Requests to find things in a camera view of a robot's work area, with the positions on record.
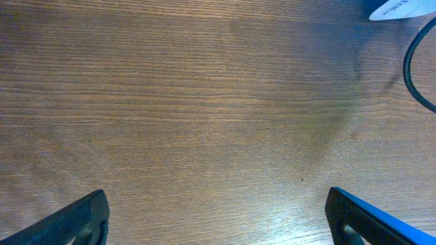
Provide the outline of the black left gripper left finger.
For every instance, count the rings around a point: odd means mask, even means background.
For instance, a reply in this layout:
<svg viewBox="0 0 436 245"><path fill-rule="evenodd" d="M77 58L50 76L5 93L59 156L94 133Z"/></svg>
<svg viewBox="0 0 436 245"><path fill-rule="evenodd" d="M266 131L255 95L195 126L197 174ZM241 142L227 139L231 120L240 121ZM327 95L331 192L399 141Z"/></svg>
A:
<svg viewBox="0 0 436 245"><path fill-rule="evenodd" d="M1 240L2 245L105 245L110 208L105 192L93 191L35 224Z"/></svg>

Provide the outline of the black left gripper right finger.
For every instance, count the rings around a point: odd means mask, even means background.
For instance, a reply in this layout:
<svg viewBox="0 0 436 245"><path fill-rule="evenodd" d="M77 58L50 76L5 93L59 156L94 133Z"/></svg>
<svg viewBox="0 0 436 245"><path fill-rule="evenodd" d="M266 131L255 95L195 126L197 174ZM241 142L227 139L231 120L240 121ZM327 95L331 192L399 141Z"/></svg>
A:
<svg viewBox="0 0 436 245"><path fill-rule="evenodd" d="M326 218L336 245L434 244L435 238L339 187L329 190Z"/></svg>

